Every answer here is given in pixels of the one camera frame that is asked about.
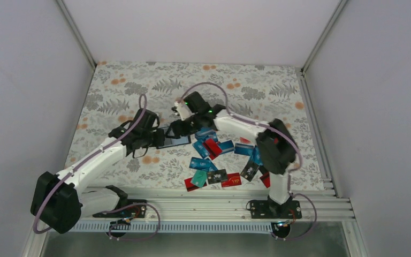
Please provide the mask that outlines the black leather card holder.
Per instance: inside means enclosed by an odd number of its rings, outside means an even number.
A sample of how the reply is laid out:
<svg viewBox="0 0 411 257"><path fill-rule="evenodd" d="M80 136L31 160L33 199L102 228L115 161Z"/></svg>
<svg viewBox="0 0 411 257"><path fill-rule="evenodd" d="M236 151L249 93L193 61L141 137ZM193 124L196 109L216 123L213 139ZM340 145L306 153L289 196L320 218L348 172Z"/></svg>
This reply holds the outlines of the black leather card holder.
<svg viewBox="0 0 411 257"><path fill-rule="evenodd" d="M158 145L156 146L157 149L189 145L192 143L190 136L180 137L177 139L177 138L173 138L172 131L170 131L170 133L166 135L166 132L169 130L168 127L162 127L161 130L163 131L164 138L163 138L163 142L158 143Z"/></svg>

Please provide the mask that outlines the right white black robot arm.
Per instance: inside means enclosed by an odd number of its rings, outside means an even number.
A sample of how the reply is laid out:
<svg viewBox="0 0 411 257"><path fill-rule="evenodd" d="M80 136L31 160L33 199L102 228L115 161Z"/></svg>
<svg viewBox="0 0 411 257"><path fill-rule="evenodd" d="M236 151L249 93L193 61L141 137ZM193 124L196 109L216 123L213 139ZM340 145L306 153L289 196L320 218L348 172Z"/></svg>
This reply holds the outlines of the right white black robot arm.
<svg viewBox="0 0 411 257"><path fill-rule="evenodd" d="M269 172L269 213L281 218L289 211L290 171L288 167L301 160L299 148L285 124L274 119L263 122L232 112L228 107L211 106L198 92L175 100L172 111L179 117L170 124L175 138L192 135L202 128L232 133L249 140L259 149L263 166Z"/></svg>

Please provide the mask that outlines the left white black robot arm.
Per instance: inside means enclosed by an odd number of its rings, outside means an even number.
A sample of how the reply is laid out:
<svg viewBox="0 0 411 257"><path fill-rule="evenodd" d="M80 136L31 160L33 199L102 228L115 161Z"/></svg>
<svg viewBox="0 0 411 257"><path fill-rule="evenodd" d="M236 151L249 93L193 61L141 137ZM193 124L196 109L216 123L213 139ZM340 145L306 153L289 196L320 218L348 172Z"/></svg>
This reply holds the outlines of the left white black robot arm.
<svg viewBox="0 0 411 257"><path fill-rule="evenodd" d="M127 194L109 185L90 187L108 167L134 155L138 149L159 146L164 137L156 113L139 109L134 120L123 122L108 137L77 163L57 172L39 176L30 212L33 231L42 234L50 229L58 233L71 230L83 217L98 213L122 216L127 211Z"/></svg>

